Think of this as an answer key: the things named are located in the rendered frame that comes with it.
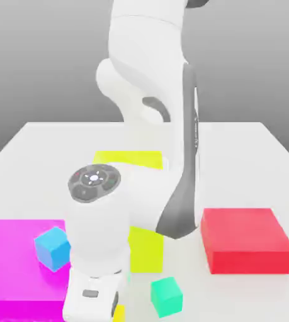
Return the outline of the large magenta box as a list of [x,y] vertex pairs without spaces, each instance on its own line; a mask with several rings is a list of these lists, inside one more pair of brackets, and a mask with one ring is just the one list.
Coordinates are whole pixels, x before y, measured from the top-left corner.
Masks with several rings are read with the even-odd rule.
[[0,322],[64,322],[69,265],[51,272],[34,239],[62,220],[0,220]]

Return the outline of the large yellow box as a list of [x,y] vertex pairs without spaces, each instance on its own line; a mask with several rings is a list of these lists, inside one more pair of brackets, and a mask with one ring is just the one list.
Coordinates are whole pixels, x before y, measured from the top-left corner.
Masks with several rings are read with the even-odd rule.
[[[121,162],[153,169],[163,168],[159,151],[109,151],[95,152],[93,163]],[[156,232],[132,226],[128,237],[130,244],[130,271],[132,273],[161,273],[163,270],[164,237]]]

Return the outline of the small yellow cube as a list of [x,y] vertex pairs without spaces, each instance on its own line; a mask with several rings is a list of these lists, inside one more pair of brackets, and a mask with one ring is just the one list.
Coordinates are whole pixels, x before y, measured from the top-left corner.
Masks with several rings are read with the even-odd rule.
[[113,315],[113,322],[125,322],[125,306],[118,304]]

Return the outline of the small blue cube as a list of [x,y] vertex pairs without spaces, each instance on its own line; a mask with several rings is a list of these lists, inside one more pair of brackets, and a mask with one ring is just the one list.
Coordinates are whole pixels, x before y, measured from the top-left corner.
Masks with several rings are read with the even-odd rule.
[[56,272],[69,263],[71,246],[66,232],[55,226],[34,239],[37,259],[46,268]]

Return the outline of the small green cube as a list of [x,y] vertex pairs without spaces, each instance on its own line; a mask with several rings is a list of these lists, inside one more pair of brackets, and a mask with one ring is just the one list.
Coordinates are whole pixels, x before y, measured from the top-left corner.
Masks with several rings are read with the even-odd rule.
[[150,300],[160,318],[179,313],[183,309],[183,292],[174,277],[151,282]]

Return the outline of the large red box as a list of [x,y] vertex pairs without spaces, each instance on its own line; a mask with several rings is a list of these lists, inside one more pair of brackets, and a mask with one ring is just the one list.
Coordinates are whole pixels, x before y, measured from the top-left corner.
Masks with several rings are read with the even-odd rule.
[[211,274],[289,274],[289,238],[269,208],[206,208],[200,231]]

